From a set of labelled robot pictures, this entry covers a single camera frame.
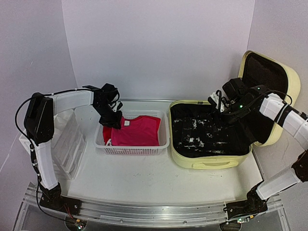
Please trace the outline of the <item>white plastic drawer organizer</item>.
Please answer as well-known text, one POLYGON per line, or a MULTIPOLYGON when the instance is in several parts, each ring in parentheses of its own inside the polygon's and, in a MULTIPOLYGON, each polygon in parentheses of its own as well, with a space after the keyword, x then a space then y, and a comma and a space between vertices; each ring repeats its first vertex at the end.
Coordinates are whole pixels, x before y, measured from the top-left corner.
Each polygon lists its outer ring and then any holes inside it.
POLYGON ((56 176, 74 180, 86 146, 73 109, 54 116, 51 154, 56 176))

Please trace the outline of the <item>pale yellow hard-shell suitcase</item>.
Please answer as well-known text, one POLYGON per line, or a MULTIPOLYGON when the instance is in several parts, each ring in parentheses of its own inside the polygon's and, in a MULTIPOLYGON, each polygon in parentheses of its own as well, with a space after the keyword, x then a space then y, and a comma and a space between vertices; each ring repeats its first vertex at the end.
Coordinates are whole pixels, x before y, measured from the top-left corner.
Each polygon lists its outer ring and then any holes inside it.
MULTIPOLYGON (((252 93, 262 95, 262 101, 274 93, 282 102, 292 105, 298 98, 300 88, 300 78, 294 69, 261 53, 247 51, 242 58, 238 76, 225 83, 221 92, 227 100, 252 93)), ((274 144, 282 134, 282 127, 278 124, 279 117, 270 119, 262 115, 259 110, 260 107, 239 120, 225 120, 208 102, 208 99, 206 101, 173 102, 169 107, 169 126, 171 156, 174 162, 183 168, 191 169, 230 168, 242 163, 252 152, 254 146, 274 144), (219 128, 237 126, 250 144, 249 153, 242 156, 199 158, 187 158, 180 155, 173 147, 171 126, 173 119, 184 117, 196 119, 210 117, 219 128)))

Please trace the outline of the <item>white perforated plastic basket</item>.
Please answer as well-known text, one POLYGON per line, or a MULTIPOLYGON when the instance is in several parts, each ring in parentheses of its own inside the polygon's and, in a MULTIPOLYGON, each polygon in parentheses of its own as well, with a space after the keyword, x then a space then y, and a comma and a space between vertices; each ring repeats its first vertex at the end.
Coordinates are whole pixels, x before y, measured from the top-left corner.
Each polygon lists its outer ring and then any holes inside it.
POLYGON ((125 110, 121 129, 99 124, 94 145, 106 154, 157 155, 169 146, 167 115, 158 110, 125 110))

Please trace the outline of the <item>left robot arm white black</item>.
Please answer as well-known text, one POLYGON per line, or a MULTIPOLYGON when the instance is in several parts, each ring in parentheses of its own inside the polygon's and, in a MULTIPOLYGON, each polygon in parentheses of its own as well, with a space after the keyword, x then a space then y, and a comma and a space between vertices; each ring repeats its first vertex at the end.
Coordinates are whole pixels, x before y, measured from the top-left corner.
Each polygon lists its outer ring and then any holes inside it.
POLYGON ((44 190, 57 188, 52 157, 51 140, 54 136, 54 116, 67 110, 91 105, 100 115, 100 124, 109 128, 121 128, 121 107, 118 89, 106 83, 98 88, 91 85, 82 89, 55 93, 34 93, 24 119, 25 137, 30 141, 31 161, 44 190))

